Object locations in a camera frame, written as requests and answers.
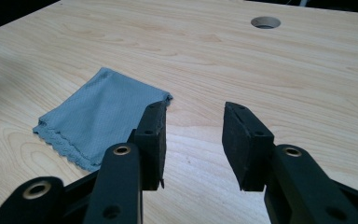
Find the black plastic part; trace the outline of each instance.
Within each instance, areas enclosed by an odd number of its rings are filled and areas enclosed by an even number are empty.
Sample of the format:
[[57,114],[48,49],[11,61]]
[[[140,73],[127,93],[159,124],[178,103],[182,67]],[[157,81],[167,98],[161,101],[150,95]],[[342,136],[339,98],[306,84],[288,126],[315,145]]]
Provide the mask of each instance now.
[[222,142],[241,189],[264,190],[273,141],[274,135],[248,108],[226,102]]
[[63,196],[65,213],[59,223],[83,222],[97,175],[98,171],[95,171],[65,187],[65,195]]
[[[358,210],[324,173],[312,156],[300,147],[277,146],[270,164],[274,179],[266,190],[266,204],[271,223],[287,223],[275,217],[289,217],[289,223],[357,223]],[[284,197],[291,214],[272,199]]]
[[166,154],[166,103],[161,101],[149,105],[139,122],[133,141],[139,146],[142,158],[143,190],[157,190],[161,182]]
[[142,223],[139,149],[117,144],[108,148],[83,223]]
[[44,176],[19,186],[0,207],[0,223],[55,223],[63,212],[62,181]]

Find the brass ring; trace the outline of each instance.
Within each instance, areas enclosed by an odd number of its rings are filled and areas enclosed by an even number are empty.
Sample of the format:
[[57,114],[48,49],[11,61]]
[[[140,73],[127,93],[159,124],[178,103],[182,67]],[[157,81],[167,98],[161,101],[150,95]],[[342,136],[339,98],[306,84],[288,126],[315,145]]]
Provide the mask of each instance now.
[[22,193],[22,197],[28,200],[36,199],[48,193],[50,189],[51,184],[46,180],[42,180],[28,187],[28,189]]
[[286,153],[286,155],[291,157],[300,157],[302,155],[301,151],[293,147],[286,147],[283,149],[283,151]]
[[113,153],[115,153],[118,156],[124,156],[126,154],[129,154],[131,152],[131,148],[130,147],[117,147],[115,149],[113,149]]

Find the wooden table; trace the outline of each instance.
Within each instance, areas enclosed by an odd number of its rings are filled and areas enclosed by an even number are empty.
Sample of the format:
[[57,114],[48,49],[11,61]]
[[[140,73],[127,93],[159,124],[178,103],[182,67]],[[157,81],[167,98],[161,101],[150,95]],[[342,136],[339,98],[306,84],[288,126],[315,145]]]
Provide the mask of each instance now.
[[[275,29],[251,20],[270,16]],[[170,91],[165,189],[145,223],[268,223],[221,144],[225,101],[358,189],[358,13],[243,1],[63,0],[0,28],[0,204],[26,180],[88,173],[32,133],[101,67]]]

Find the microfiber cloth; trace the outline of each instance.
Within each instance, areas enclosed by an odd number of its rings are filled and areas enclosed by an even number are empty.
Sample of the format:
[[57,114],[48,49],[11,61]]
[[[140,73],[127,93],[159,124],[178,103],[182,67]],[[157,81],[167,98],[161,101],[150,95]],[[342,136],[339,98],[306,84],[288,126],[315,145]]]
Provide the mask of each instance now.
[[127,142],[145,108],[172,96],[140,81],[102,68],[33,128],[60,155],[81,168],[96,171],[104,152]]

